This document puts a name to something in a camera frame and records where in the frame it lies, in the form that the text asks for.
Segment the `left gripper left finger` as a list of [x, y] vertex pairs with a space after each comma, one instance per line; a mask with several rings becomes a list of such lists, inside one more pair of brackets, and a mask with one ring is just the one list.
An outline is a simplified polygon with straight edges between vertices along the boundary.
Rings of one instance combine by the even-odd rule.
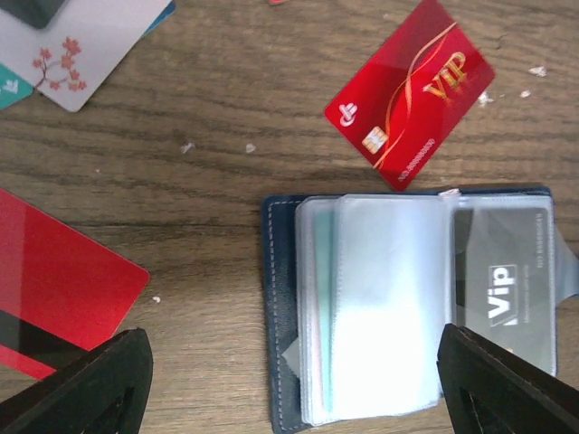
[[2, 401], [1, 431], [138, 433], [152, 377], [146, 331], [123, 331]]

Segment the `navy blue card holder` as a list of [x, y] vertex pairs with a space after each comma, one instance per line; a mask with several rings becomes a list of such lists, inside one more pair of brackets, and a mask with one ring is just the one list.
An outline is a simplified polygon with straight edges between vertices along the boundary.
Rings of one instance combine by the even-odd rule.
[[[551, 216], [556, 311], [578, 293], [578, 259], [555, 226], [554, 199], [543, 185], [266, 197], [261, 236], [273, 431], [437, 405], [439, 342], [443, 328], [456, 325], [453, 215], [531, 206]], [[334, 212], [330, 416], [322, 405], [313, 229], [316, 213], [327, 208]]]

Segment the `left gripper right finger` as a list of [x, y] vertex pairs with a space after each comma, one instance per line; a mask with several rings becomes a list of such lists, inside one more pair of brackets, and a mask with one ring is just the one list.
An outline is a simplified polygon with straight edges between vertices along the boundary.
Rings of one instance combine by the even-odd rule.
[[444, 327], [437, 367], [456, 433], [578, 431], [578, 390], [465, 326]]

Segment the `teal VIP card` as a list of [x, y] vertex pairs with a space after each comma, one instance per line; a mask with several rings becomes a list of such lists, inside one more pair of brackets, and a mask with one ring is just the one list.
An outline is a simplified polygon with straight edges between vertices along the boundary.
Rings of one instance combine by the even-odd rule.
[[331, 387], [331, 295], [333, 276], [334, 212], [329, 208], [316, 213], [313, 223], [316, 255], [316, 288], [318, 291], [318, 325], [321, 368], [322, 405], [332, 412]]

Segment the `red VIP card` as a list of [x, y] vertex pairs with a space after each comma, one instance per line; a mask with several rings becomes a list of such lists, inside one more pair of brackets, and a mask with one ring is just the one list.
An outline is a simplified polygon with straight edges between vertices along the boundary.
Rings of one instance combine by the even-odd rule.
[[422, 1], [325, 109], [328, 122], [401, 192], [494, 80], [437, 1]]

